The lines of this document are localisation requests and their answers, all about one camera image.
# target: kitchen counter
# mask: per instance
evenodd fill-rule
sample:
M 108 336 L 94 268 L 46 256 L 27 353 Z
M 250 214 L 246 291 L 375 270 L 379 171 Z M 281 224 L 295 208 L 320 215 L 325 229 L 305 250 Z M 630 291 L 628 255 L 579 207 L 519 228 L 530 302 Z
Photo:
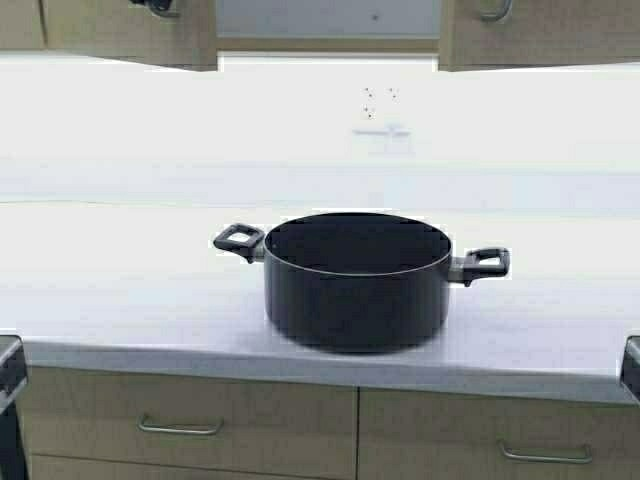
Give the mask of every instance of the kitchen counter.
M 640 326 L 640 218 L 394 210 L 440 226 L 458 255 L 509 247 L 512 273 L 453 288 L 418 348 L 341 356 L 274 332 L 262 265 L 209 245 L 233 222 L 312 213 L 0 205 L 0 333 L 35 366 L 632 403 L 618 372 Z

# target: wooden drawer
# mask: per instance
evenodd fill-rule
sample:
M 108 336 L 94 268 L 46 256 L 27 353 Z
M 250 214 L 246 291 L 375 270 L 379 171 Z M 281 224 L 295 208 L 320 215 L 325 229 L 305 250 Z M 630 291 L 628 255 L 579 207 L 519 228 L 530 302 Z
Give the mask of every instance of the wooden drawer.
M 0 50 L 44 48 L 38 0 L 0 0 Z
M 42 368 L 30 380 L 18 407 L 31 454 L 355 475 L 354 389 Z M 147 433 L 138 426 L 144 414 L 161 425 L 224 423 L 211 436 Z
M 271 475 L 210 472 L 34 455 L 32 480 L 285 480 Z
M 640 471 L 640 408 L 366 390 L 360 480 L 632 480 Z M 592 463 L 531 463 L 515 453 Z
M 129 0 L 43 2 L 51 49 L 198 71 L 217 68 L 215 0 L 174 2 L 179 17 L 173 19 Z

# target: metal handle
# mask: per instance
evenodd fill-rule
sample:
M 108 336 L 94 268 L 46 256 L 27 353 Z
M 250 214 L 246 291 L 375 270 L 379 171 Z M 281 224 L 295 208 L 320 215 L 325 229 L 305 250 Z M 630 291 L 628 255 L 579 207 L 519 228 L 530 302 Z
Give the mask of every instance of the metal handle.
M 513 0 L 503 0 L 502 7 L 497 12 L 481 13 L 480 18 L 483 22 L 499 22 L 507 18 L 513 9 Z
M 502 455 L 509 460 L 517 460 L 519 462 L 532 462 L 532 463 L 563 463 L 568 465 L 587 465 L 593 461 L 591 455 L 591 447 L 589 445 L 582 445 L 580 448 L 583 450 L 584 455 L 581 457 L 551 457 L 546 455 L 526 455 L 518 453 L 512 448 L 509 448 L 502 440 L 498 442 Z
M 171 3 L 173 0 L 129 0 L 134 5 L 146 5 L 149 11 L 156 17 L 176 19 L 180 17 L 179 13 L 171 12 Z
M 144 414 L 138 422 L 138 428 L 145 433 L 167 433 L 170 435 L 190 435 L 197 437 L 211 437 L 217 435 L 224 425 L 224 420 L 218 420 L 215 426 L 205 426 L 203 428 L 178 428 L 174 425 L 154 425 L 147 423 L 149 415 Z

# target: cabinet handle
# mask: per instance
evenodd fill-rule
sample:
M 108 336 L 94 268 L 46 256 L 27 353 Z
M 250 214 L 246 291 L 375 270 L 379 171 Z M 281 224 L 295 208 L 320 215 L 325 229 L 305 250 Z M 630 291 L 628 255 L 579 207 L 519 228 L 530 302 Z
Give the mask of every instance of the cabinet handle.
M 533 463 L 564 463 L 569 465 L 586 465 L 593 461 L 591 455 L 591 448 L 589 445 L 582 445 L 584 455 L 581 457 L 550 457 L 544 455 L 525 455 L 518 453 L 512 448 L 509 448 L 507 444 L 500 440 L 498 442 L 502 455 L 509 460 L 518 460 L 519 462 L 533 462 Z
M 149 415 L 142 415 L 142 418 L 140 418 L 140 421 L 138 422 L 138 428 L 145 433 L 168 433 L 170 435 L 191 435 L 197 437 L 211 437 L 213 435 L 217 435 L 224 425 L 224 420 L 222 418 L 218 420 L 218 424 L 215 426 L 205 426 L 197 429 L 177 428 L 172 425 L 154 425 L 148 422 Z
M 500 10 L 493 13 L 482 13 L 480 14 L 480 18 L 482 19 L 483 22 L 487 22 L 487 23 L 499 22 L 500 20 L 505 19 L 507 15 L 511 13 L 512 9 L 513 9 L 513 0 L 503 0 L 502 8 L 500 8 Z

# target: black pot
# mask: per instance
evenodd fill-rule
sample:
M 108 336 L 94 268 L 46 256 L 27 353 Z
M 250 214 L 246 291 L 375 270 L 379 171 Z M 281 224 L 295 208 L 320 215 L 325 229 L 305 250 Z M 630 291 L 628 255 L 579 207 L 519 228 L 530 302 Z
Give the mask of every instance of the black pot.
M 244 242 L 231 240 L 236 233 Z M 292 220 L 266 235 L 231 225 L 214 245 L 264 262 L 270 321 L 305 345 L 377 353 L 417 345 L 447 316 L 449 283 L 504 277 L 509 252 L 490 248 L 451 256 L 435 227 L 375 213 L 331 213 Z M 499 264 L 481 260 L 498 258 Z

